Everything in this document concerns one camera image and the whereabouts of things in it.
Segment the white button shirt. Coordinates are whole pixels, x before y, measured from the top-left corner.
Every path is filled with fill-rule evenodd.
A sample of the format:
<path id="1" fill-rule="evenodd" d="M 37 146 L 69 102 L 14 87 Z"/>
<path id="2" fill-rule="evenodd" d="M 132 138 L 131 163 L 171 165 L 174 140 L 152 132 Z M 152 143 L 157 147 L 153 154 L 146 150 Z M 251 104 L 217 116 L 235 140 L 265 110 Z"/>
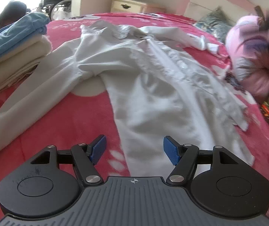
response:
<path id="1" fill-rule="evenodd" d="M 75 85 L 100 76 L 109 94 L 132 176 L 168 176 L 164 136 L 203 150 L 224 146 L 249 165 L 254 157 L 236 127 L 247 130 L 245 105 L 191 55 L 194 41 L 176 27 L 81 26 L 0 108 L 0 150 L 32 126 Z"/>

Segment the pink quilted comforter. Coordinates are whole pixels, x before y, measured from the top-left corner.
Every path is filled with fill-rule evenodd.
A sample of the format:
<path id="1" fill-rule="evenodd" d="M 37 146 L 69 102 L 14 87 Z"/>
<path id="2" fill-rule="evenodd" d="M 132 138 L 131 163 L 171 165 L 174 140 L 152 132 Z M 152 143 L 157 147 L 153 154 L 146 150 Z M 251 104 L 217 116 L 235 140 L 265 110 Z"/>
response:
<path id="1" fill-rule="evenodd" d="M 257 103 L 269 95 L 269 31 L 259 31 L 260 18 L 241 17 L 225 40 L 237 80 Z"/>

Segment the pink floral bed blanket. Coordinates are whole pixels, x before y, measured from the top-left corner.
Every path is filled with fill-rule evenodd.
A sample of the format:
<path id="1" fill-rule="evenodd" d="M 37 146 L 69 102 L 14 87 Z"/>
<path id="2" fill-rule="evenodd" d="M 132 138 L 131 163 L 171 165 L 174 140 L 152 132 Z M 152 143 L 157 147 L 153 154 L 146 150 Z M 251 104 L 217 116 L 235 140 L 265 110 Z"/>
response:
<path id="1" fill-rule="evenodd" d="M 90 25 L 97 19 L 135 27 L 179 27 L 187 33 L 204 36 L 209 42 L 216 43 L 216 38 L 196 28 L 193 20 L 162 13 L 99 13 L 93 17 L 52 21 L 48 24 L 48 37 L 53 47 L 57 48 L 66 41 L 80 37 L 82 24 Z M 246 132 L 240 132 L 240 136 L 255 158 L 254 169 L 269 180 L 269 125 L 248 94 L 240 91 L 233 78 L 227 79 L 227 86 L 247 105 L 249 128 Z M 74 144 L 92 141 L 100 134 L 107 137 L 107 149 L 98 162 L 99 173 L 103 178 L 128 176 L 125 150 L 120 145 L 108 93 L 104 90 L 102 81 L 94 77 L 80 83 L 43 118 L 0 151 L 0 181 L 47 145 L 54 144 L 65 150 Z"/>

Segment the green patterned pillow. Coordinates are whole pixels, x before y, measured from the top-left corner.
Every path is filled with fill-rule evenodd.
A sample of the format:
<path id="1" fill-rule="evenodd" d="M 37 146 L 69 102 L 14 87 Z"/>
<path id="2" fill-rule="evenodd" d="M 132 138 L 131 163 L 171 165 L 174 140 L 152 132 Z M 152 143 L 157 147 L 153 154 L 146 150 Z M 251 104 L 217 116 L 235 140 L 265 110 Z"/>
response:
<path id="1" fill-rule="evenodd" d="M 218 6 L 212 12 L 199 19 L 193 26 L 211 34 L 223 44 L 225 43 L 229 30 L 233 27 L 229 23 L 228 17 L 223 12 L 221 6 Z"/>

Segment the folded cream garments stack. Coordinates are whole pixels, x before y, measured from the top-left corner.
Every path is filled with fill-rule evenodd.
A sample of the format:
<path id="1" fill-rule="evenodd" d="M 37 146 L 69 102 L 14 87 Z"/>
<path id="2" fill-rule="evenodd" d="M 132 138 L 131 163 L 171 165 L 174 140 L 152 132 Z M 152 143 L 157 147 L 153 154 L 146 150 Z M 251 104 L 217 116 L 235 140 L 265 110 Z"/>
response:
<path id="1" fill-rule="evenodd" d="M 47 36 L 36 35 L 0 57 L 0 92 L 32 73 L 51 51 Z"/>

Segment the folded light blue garment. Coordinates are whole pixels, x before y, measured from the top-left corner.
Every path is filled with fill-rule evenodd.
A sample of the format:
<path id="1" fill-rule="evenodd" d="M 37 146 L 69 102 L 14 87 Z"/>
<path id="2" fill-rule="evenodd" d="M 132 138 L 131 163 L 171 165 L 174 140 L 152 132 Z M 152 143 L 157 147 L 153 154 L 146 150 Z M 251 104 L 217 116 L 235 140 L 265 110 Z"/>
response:
<path id="1" fill-rule="evenodd" d="M 13 51 L 33 36 L 45 35 L 49 22 L 50 19 L 45 14 L 32 12 L 0 29 L 0 57 Z"/>

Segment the cream wooden nightstand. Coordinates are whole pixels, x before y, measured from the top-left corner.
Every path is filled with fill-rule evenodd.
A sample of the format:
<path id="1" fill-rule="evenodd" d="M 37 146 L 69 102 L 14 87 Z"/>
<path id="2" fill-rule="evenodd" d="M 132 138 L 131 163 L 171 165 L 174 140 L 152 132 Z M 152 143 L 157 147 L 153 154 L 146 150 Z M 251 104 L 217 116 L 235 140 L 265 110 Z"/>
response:
<path id="1" fill-rule="evenodd" d="M 165 13 L 165 7 L 136 0 L 111 0 L 111 13 Z"/>

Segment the dark purple bag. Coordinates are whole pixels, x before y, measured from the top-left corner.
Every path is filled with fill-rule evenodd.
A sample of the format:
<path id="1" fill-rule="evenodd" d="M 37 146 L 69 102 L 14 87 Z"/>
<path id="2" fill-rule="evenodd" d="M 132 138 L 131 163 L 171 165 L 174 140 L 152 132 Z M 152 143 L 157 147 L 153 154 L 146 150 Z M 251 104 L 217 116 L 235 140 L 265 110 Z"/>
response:
<path id="1" fill-rule="evenodd" d="M 0 29 L 6 27 L 27 13 L 27 5 L 19 1 L 10 1 L 0 13 Z"/>

